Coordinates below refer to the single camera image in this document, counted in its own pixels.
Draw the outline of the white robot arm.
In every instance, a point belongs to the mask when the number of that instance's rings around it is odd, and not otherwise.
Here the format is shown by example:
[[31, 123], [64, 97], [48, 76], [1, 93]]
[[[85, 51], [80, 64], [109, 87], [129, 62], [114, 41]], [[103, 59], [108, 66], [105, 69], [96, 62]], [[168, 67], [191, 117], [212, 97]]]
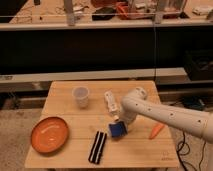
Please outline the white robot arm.
[[150, 102], [142, 87], [129, 91], [121, 99], [121, 107], [120, 119], [126, 124], [142, 115], [213, 144], [213, 114], [209, 112]]

